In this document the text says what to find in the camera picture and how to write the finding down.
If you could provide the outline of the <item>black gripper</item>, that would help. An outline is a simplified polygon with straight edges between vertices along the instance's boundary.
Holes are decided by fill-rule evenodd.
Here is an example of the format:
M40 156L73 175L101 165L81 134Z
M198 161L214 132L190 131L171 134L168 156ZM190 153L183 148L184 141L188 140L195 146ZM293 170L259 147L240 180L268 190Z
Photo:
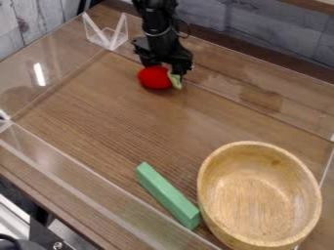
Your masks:
M132 45L144 67L168 63L172 66L172 73L180 77L194 69L194 54L182 45L174 31L167 31L159 36L135 37Z

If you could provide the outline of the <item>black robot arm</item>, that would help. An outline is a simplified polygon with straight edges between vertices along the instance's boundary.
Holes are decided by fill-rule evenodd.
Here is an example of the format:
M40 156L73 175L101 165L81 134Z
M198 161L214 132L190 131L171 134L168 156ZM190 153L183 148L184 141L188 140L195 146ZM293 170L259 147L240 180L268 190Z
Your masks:
M132 0L142 18L142 37L132 39L144 67L171 65L171 73L183 77L194 68L194 54L182 45L176 15L178 0Z

